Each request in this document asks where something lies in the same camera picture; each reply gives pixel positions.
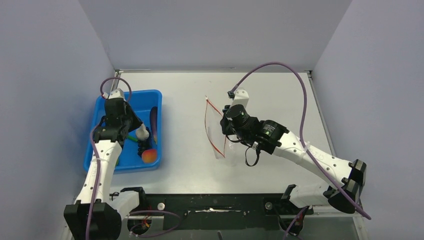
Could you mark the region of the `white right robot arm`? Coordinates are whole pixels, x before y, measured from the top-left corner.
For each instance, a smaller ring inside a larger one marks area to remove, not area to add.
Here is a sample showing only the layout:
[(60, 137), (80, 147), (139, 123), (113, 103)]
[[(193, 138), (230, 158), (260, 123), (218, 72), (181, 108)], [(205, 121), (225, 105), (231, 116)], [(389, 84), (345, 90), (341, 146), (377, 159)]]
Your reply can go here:
[(302, 142), (285, 126), (250, 116), (241, 104), (226, 105), (220, 125), (227, 138), (235, 136), (236, 142), (255, 150), (257, 156), (265, 152), (289, 160), (323, 180), (304, 187), (289, 185), (281, 198), (286, 213), (295, 213), (303, 207), (331, 206), (346, 214), (364, 214), (359, 198), (367, 165), (361, 160), (340, 159)]

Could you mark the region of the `clear zip top bag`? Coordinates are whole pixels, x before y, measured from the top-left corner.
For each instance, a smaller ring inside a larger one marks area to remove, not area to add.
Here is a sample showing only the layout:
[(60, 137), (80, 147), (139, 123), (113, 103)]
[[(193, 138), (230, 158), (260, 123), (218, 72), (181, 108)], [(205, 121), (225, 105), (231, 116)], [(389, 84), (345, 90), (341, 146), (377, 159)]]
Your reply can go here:
[(220, 121), (223, 113), (205, 96), (204, 128), (207, 140), (212, 148), (215, 161), (222, 166), (244, 165), (243, 148), (236, 144), (235, 136), (226, 137), (222, 133)]

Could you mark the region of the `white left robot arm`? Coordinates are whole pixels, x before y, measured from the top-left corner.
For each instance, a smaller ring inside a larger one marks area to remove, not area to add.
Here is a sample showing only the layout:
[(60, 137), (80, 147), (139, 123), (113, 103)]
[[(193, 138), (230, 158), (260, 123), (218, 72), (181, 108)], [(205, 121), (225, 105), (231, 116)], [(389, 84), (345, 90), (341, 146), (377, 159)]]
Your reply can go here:
[(142, 125), (122, 97), (104, 102), (105, 114), (90, 132), (91, 162), (80, 193), (63, 216), (75, 240), (116, 240), (123, 215), (109, 200), (116, 163), (129, 132)]

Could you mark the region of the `white toy garlic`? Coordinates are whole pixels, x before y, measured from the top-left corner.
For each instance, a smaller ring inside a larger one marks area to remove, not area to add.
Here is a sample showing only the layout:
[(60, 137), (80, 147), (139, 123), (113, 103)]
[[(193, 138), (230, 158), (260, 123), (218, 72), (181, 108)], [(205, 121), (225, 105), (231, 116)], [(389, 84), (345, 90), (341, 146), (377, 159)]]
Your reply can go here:
[(150, 133), (144, 123), (142, 123), (140, 127), (135, 130), (135, 137), (138, 141), (145, 141), (149, 138), (149, 136)]

